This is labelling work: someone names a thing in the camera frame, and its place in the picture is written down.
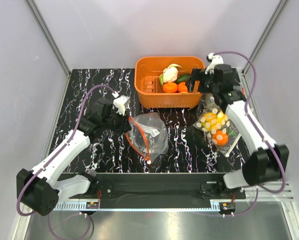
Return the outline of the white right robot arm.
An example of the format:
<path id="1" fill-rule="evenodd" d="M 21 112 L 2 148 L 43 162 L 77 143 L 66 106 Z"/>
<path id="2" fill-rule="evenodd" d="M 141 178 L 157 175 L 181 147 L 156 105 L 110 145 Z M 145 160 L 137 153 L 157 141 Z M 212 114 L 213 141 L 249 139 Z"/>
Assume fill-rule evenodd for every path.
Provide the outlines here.
<path id="1" fill-rule="evenodd" d="M 202 94 L 212 94 L 216 105 L 234 123 L 241 134 L 249 159 L 239 170 L 226 173 L 216 186 L 221 198 L 228 198 L 237 188 L 260 186 L 281 180 L 278 193 L 286 185 L 285 169 L 289 149 L 273 140 L 253 115 L 248 100 L 234 87 L 234 69 L 228 64 L 217 64 L 212 70 L 194 68 L 189 79 L 189 89 Z"/>

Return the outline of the clear orange-zip bag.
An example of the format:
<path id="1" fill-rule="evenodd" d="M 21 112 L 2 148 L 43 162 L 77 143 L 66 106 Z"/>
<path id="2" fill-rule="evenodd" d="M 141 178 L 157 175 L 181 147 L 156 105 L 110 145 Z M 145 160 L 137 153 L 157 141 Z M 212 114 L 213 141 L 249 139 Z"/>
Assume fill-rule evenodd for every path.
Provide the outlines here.
<path id="1" fill-rule="evenodd" d="M 166 154 L 169 149 L 169 135 L 164 121 L 156 112 L 129 117 L 131 130 L 125 136 L 130 146 L 141 155 L 148 165 Z"/>

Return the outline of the orange fake orange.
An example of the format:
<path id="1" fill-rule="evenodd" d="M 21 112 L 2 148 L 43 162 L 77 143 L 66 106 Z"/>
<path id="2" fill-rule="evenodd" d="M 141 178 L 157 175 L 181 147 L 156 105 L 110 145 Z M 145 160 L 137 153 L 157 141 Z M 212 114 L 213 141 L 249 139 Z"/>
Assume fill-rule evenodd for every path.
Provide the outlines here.
<path id="1" fill-rule="evenodd" d="M 186 85 L 186 82 L 181 82 L 177 86 L 177 91 L 179 93 L 187 93 L 188 92 L 188 87 Z"/>
<path id="2" fill-rule="evenodd" d="M 164 93 L 176 93 L 178 91 L 178 85 L 175 82 L 167 82 L 162 86 Z"/>

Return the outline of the dark green fake avocado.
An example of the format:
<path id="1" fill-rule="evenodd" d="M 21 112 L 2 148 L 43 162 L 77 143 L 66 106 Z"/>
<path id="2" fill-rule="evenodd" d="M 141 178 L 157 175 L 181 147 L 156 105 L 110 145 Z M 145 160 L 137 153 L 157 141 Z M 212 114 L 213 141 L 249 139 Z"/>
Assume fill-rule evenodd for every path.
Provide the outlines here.
<path id="1" fill-rule="evenodd" d="M 184 73 L 180 76 L 178 76 L 178 78 L 176 79 L 176 83 L 180 84 L 180 83 L 186 83 L 187 81 L 189 81 L 191 78 L 191 74 L 190 73 Z"/>

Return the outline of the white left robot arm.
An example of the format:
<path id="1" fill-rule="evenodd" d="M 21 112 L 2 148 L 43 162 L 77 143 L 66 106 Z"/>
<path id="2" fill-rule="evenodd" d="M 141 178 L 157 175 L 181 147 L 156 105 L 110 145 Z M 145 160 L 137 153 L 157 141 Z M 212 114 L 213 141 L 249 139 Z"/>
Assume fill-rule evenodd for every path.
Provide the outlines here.
<path id="1" fill-rule="evenodd" d="M 97 179 L 91 173 L 81 173 L 59 180 L 65 168 L 104 131 L 123 135 L 131 130 L 127 106 L 130 98 L 121 95 L 114 100 L 99 99 L 85 114 L 80 114 L 76 126 L 63 142 L 31 170 L 21 169 L 16 175 L 17 212 L 25 216 L 20 204 L 41 216 L 48 215 L 59 201 L 83 194 L 97 194 Z"/>

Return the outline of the fake cauliflower with leaves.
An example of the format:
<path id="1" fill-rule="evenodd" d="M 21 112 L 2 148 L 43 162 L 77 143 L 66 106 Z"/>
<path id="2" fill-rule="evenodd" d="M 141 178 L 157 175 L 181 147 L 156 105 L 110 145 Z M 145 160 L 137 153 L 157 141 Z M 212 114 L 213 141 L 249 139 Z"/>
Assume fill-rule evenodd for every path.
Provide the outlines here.
<path id="1" fill-rule="evenodd" d="M 166 83 L 173 83 L 177 80 L 179 74 L 178 68 L 181 68 L 181 66 L 176 63 L 172 63 L 163 70 L 162 74 L 159 76 L 159 81 L 162 86 Z"/>

